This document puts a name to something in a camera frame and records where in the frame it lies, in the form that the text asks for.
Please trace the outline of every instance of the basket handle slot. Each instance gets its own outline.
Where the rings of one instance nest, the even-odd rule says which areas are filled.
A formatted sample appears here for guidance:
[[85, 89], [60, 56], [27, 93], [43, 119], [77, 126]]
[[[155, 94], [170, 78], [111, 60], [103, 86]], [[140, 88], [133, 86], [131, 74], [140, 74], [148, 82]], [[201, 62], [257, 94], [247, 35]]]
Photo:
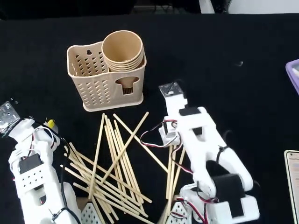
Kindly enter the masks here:
[[121, 84], [122, 94], [128, 95], [133, 93], [133, 84], [139, 81], [139, 77], [127, 76], [119, 78], [115, 81], [116, 84]]

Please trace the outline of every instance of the stacked paper cups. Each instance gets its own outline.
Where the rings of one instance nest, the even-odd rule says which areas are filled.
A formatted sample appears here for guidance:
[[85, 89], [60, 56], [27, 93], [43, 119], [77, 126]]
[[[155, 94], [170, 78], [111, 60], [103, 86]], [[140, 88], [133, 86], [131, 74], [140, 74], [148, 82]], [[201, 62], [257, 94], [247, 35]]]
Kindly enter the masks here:
[[[134, 32], [120, 30], [109, 34], [103, 41], [102, 53], [110, 71], [127, 72], [142, 66], [144, 49], [141, 38]], [[136, 77], [119, 80], [123, 88], [132, 88]]]

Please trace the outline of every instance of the yellow component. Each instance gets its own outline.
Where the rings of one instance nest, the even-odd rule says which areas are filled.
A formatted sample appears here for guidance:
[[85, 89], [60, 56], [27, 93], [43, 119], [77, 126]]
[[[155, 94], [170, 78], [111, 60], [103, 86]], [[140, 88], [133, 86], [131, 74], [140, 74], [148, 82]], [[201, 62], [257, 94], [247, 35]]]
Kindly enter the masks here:
[[53, 120], [53, 119], [49, 120], [47, 122], [47, 125], [48, 125], [49, 128], [52, 129], [55, 126], [55, 120]]

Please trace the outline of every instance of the plastic utensil holder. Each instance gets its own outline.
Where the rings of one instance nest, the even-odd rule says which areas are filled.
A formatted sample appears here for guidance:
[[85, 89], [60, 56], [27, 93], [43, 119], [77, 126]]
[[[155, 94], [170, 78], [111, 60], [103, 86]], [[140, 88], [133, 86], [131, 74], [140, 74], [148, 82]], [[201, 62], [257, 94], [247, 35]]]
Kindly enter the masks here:
[[[88, 112], [138, 105], [143, 101], [143, 78], [146, 65], [144, 54], [141, 65], [128, 72], [109, 72], [102, 42], [74, 45], [67, 50], [67, 71], [72, 78]], [[119, 80], [136, 77], [132, 88], [123, 88]]]

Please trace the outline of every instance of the black table surface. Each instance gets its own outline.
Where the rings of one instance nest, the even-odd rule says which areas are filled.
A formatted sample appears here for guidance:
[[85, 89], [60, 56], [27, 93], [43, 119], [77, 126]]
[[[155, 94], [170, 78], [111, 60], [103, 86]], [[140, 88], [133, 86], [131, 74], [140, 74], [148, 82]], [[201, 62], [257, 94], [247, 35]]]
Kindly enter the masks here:
[[[166, 115], [160, 84], [183, 80], [190, 106], [204, 106], [218, 131], [231, 130], [228, 144], [259, 182], [249, 194], [258, 200], [260, 219], [253, 223], [292, 223], [283, 152], [299, 145], [298, 95], [285, 64], [299, 58], [299, 15], [126, 15], [0, 22], [0, 102], [13, 97], [20, 116], [54, 118], [62, 136], [93, 160], [101, 112], [86, 112], [67, 74], [66, 50], [71, 45], [101, 41], [112, 31], [140, 35], [148, 64], [141, 105], [105, 111], [116, 113], [134, 129], [149, 116], [138, 136]], [[124, 139], [128, 133], [121, 129]], [[158, 133], [148, 140], [161, 143]], [[1, 139], [0, 211], [3, 223], [22, 223], [8, 158], [15, 142]], [[166, 149], [151, 149], [167, 164]], [[157, 222], [166, 205], [166, 173], [136, 143], [128, 154], [143, 194], [149, 220]], [[53, 165], [60, 172], [63, 148]], [[99, 164], [111, 164], [106, 141]], [[211, 165], [210, 172], [218, 168]], [[69, 174], [68, 182], [77, 181]], [[176, 193], [191, 183], [181, 172]], [[77, 196], [86, 194], [75, 189]], [[139, 220], [118, 211], [118, 223]]]

